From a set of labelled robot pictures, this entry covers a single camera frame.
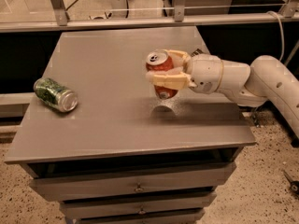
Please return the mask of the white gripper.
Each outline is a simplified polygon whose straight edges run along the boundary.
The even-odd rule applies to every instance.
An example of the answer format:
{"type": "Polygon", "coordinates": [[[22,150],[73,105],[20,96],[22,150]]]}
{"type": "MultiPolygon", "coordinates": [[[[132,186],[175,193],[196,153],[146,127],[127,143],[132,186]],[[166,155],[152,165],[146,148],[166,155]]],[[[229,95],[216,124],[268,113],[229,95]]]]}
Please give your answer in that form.
{"type": "Polygon", "coordinates": [[[214,55],[198,54],[191,57],[186,51],[166,50],[172,66],[166,69],[167,74],[149,71],[146,80],[154,86],[172,90],[190,88],[197,93],[215,92],[221,83],[223,63],[214,55]]]}

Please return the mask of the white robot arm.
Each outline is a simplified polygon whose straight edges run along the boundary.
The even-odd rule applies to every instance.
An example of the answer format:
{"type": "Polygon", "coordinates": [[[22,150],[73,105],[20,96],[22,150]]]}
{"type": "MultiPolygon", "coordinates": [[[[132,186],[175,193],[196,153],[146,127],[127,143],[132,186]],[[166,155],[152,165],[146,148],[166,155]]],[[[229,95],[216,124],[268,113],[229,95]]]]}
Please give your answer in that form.
{"type": "Polygon", "coordinates": [[[259,107],[269,101],[299,136],[299,81],[272,56],[246,64],[201,51],[157,49],[148,54],[146,69],[146,79],[161,99],[189,88],[203,94],[221,93],[241,106],[259,107]]]}

